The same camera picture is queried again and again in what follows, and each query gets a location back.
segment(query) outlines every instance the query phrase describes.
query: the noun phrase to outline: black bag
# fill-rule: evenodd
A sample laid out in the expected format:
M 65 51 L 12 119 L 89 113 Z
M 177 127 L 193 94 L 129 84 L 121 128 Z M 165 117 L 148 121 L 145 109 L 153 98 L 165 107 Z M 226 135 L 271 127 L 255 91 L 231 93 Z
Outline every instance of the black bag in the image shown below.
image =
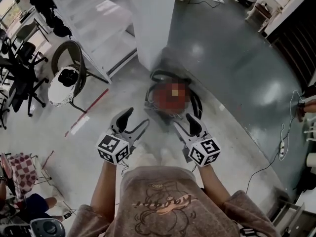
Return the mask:
M 70 29 L 64 26 L 63 21 L 60 18 L 55 17 L 54 19 L 54 34 L 58 37 L 72 36 Z
M 301 179 L 296 187 L 298 194 L 307 190 L 313 190 L 316 187 L 316 175 L 311 173 L 311 169 L 311 167 L 304 169 Z

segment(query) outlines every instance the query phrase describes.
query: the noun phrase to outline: checkered cloth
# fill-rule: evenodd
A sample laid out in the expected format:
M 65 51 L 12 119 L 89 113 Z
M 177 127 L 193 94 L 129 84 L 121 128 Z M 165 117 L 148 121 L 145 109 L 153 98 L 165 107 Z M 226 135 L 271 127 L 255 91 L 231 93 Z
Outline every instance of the checkered cloth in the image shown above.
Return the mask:
M 24 199 L 27 192 L 31 191 L 37 179 L 37 173 L 30 155 L 23 153 L 8 158 L 13 171 L 16 197 Z

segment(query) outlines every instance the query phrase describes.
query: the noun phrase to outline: white column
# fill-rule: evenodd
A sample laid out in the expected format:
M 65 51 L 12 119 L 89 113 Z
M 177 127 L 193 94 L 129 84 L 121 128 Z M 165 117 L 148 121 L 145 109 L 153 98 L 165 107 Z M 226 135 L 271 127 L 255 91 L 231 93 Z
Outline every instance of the white column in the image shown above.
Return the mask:
M 140 63 L 152 70 L 167 46 L 175 0 L 131 0 Z

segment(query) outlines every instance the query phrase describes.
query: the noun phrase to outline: power strip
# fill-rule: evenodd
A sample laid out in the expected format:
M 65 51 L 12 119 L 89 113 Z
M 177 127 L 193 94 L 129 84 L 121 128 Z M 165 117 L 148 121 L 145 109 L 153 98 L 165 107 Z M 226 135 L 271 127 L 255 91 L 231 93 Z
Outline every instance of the power strip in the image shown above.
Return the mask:
M 223 0 L 213 0 L 214 2 L 221 2 L 221 3 L 224 3 Z

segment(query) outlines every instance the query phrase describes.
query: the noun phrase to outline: black office chair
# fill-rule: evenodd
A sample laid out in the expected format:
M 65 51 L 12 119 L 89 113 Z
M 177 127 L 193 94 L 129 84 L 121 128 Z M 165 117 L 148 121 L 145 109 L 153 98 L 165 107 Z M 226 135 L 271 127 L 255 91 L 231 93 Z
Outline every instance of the black office chair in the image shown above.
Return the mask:
M 1 106 L 0 106 L 0 121 L 1 121 L 1 124 L 2 124 L 2 127 L 4 128 L 4 130 L 6 130 L 6 126 L 4 125 L 4 122 L 3 122 L 3 116 L 6 112 L 10 112 L 10 110 L 8 108 L 4 108 L 4 105 L 6 103 L 6 99 L 5 98 L 2 98 L 1 100 Z
M 17 59 L 24 65 L 28 66 L 29 69 L 32 70 L 32 72 L 34 73 L 34 76 L 35 76 L 35 66 L 42 61 L 48 62 L 48 59 L 44 57 L 41 52 L 37 52 L 34 55 L 35 50 L 36 50 L 36 47 L 34 44 L 30 42 L 25 42 L 16 53 Z M 38 55 L 42 56 L 42 58 L 39 60 L 36 60 Z
M 46 106 L 46 104 L 37 97 L 36 90 L 44 82 L 48 83 L 48 79 L 44 78 L 34 86 L 34 82 L 37 80 L 34 70 L 26 68 L 21 62 L 19 62 L 10 48 L 10 39 L 3 36 L 3 33 L 0 33 L 0 40 L 2 40 L 2 53 L 7 53 L 9 56 L 9 59 L 5 59 L 0 56 L 0 67 L 8 69 L 14 76 L 14 83 L 9 90 L 9 98 L 13 97 L 13 110 L 18 112 L 23 101 L 28 99 L 28 116 L 31 117 L 32 114 L 30 113 L 30 109 L 33 98 L 41 103 L 43 108 Z

